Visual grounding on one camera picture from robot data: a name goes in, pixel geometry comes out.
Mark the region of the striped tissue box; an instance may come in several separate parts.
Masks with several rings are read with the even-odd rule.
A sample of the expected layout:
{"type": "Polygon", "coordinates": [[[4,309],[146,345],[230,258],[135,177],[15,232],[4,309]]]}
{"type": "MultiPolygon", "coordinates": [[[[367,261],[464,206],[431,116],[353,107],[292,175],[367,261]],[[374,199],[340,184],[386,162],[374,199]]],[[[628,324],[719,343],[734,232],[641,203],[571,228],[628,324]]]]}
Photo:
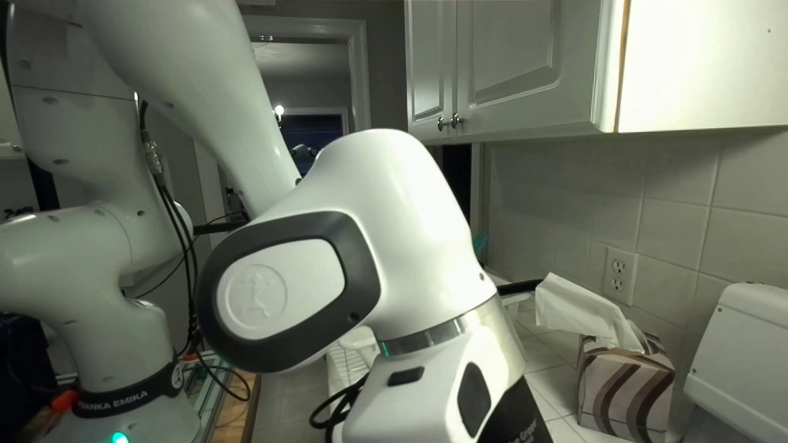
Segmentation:
{"type": "Polygon", "coordinates": [[[539,326],[579,336],[577,424],[631,443],[666,443],[677,373],[661,339],[556,274],[537,285],[535,306],[539,326]]]}

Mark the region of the white dish rack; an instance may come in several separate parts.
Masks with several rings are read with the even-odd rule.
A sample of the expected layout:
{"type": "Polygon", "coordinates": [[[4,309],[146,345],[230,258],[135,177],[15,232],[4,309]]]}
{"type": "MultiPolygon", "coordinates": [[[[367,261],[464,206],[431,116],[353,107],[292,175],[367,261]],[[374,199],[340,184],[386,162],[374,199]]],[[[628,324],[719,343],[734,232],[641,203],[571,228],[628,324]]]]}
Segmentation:
{"type": "Polygon", "coordinates": [[[377,340],[367,326],[357,327],[334,342],[326,353],[329,395],[366,375],[379,353],[377,340]]]}

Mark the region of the white appliance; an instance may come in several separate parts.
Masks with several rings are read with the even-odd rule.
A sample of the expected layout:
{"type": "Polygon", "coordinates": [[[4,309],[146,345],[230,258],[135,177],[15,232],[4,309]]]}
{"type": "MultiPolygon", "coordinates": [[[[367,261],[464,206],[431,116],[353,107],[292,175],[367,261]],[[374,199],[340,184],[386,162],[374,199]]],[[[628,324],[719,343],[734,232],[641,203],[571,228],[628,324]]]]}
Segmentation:
{"type": "Polygon", "coordinates": [[[723,290],[683,387],[682,443],[788,443],[788,290],[723,290]]]}

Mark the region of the dark window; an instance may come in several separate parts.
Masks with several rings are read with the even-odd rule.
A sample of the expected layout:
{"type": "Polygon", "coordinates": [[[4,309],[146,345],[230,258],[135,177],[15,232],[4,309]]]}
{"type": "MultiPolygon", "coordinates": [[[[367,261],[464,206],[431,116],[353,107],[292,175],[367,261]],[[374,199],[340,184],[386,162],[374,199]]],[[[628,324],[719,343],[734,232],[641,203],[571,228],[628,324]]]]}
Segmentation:
{"type": "Polygon", "coordinates": [[[293,160],[307,164],[326,145],[343,137],[345,120],[340,113],[285,113],[279,128],[293,160]]]}

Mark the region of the wide white cabinet door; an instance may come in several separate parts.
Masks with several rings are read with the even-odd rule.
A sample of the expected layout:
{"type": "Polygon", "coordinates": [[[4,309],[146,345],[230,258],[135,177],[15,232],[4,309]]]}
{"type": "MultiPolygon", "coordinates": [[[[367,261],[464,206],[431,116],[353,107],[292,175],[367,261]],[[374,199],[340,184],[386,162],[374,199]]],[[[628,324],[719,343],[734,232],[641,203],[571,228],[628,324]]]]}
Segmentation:
{"type": "Polygon", "coordinates": [[[566,137],[596,130],[616,0],[459,0],[457,132],[566,137]]]}

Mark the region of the narrow white cabinet door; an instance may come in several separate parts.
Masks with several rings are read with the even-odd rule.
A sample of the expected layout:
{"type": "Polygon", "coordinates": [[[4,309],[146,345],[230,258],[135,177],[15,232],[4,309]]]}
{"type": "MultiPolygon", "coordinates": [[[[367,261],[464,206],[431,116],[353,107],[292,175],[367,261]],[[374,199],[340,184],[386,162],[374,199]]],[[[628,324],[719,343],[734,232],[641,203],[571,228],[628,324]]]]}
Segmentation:
{"type": "Polygon", "coordinates": [[[455,110],[456,0],[405,0],[406,118],[408,131],[425,144],[441,144],[439,117],[455,110]]]}

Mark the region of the white wall socket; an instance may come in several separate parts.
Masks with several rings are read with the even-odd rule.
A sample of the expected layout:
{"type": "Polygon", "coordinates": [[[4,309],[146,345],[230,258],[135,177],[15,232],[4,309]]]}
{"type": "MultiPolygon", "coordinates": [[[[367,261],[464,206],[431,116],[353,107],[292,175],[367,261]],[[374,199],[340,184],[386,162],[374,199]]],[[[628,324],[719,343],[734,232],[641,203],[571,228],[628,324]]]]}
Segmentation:
{"type": "Polygon", "coordinates": [[[617,303],[632,306],[637,269],[637,254],[608,246],[603,267],[602,294],[617,303]]]}

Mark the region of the white door frame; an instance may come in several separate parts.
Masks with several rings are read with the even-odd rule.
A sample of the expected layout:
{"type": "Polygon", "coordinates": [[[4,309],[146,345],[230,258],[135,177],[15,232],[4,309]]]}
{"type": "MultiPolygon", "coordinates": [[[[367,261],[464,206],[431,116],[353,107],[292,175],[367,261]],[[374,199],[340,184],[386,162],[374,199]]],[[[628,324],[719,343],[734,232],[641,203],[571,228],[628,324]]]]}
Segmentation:
{"type": "Polygon", "coordinates": [[[365,20],[247,14],[243,15],[243,20],[252,37],[272,34],[285,38],[344,40],[347,43],[350,67],[353,129],[372,128],[365,20]]]}

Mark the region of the white wall cabinet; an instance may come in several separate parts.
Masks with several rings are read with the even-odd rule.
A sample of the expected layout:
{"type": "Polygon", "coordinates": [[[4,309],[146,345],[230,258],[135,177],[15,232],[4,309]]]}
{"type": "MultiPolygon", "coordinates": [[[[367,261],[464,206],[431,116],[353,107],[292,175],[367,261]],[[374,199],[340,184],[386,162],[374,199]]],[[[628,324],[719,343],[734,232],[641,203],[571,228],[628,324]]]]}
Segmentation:
{"type": "MultiPolygon", "coordinates": [[[[788,0],[616,4],[596,130],[566,137],[788,127],[788,0]]],[[[453,130],[441,144],[521,140],[453,130]]]]}

